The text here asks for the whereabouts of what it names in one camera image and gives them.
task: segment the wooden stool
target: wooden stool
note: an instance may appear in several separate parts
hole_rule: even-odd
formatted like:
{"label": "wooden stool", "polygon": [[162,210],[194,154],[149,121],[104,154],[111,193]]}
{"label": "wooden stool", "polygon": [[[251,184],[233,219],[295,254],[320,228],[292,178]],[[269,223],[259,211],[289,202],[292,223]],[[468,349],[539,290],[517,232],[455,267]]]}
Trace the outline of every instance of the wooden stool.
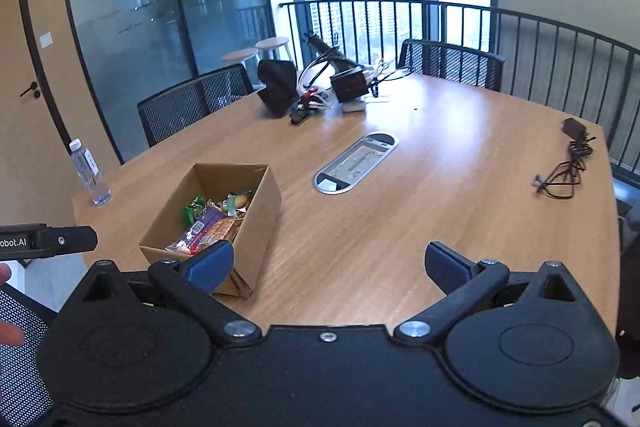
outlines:
{"label": "wooden stool", "polygon": [[289,49],[288,37],[269,37],[268,39],[256,42],[255,44],[256,48],[267,53],[267,58],[275,58],[275,51],[281,46],[284,46],[284,49],[287,51],[287,55],[289,55],[289,60],[293,62],[293,55],[291,55],[291,50]]}
{"label": "wooden stool", "polygon": [[223,62],[228,62],[229,64],[242,64],[246,69],[245,61],[249,58],[257,57],[260,51],[256,48],[245,48],[244,50],[238,50],[236,52],[231,52],[220,58]]}

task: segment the plastic bottle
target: plastic bottle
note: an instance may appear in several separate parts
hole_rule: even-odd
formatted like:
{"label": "plastic bottle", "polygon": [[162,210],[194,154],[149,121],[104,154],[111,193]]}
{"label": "plastic bottle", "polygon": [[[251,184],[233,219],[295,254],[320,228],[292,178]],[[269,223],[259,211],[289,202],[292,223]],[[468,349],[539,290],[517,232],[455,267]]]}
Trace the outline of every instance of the plastic bottle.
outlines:
{"label": "plastic bottle", "polygon": [[94,157],[91,156],[89,149],[82,146],[80,140],[73,140],[69,144],[69,148],[71,149],[71,163],[73,163],[80,180],[89,191],[95,206],[104,205],[111,200],[111,191],[106,182],[103,181]]}

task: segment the black mesh chair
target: black mesh chair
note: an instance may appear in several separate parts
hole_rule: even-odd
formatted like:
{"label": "black mesh chair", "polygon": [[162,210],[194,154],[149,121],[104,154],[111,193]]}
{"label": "black mesh chair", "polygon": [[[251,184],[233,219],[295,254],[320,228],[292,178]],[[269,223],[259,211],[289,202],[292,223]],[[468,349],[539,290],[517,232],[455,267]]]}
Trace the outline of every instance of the black mesh chair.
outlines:
{"label": "black mesh chair", "polygon": [[399,68],[412,73],[439,76],[462,84],[500,91],[504,59],[480,50],[445,44],[444,42],[415,41],[402,43]]}
{"label": "black mesh chair", "polygon": [[149,147],[254,92],[242,64],[211,71],[138,104]]}
{"label": "black mesh chair", "polygon": [[0,290],[0,320],[24,332],[21,347],[0,346],[0,426],[23,427],[53,405],[36,367],[36,353],[56,312],[5,284]]}

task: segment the conference table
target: conference table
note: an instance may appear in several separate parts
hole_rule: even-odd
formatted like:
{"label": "conference table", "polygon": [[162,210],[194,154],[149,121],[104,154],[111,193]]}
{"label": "conference table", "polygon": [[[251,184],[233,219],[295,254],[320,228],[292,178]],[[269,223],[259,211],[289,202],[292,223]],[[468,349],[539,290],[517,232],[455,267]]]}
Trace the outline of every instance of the conference table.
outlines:
{"label": "conference table", "polygon": [[[430,241],[512,271],[565,263],[614,331],[619,252],[607,146],[597,124],[571,200],[536,194],[532,179],[566,160],[567,114],[507,94],[412,74],[380,86],[366,112],[339,107],[300,126],[270,118],[256,93],[192,124],[107,174],[113,199],[74,198],[78,225],[98,235],[91,264],[148,267],[138,242],[197,162],[269,164],[282,192],[260,279],[247,300],[220,301],[257,323],[386,324],[443,297],[424,270]],[[398,147],[357,186],[322,194],[314,174],[370,132]]]}

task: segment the finger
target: finger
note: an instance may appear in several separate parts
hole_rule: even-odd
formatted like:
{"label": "finger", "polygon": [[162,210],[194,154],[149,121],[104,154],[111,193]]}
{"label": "finger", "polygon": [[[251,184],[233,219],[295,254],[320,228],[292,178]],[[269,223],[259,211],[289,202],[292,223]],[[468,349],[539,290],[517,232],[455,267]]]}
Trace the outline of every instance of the finger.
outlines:
{"label": "finger", "polygon": [[24,333],[18,326],[0,321],[0,344],[20,347],[24,342]]}
{"label": "finger", "polygon": [[6,263],[0,264],[0,285],[6,283],[9,279],[11,279],[11,268]]}

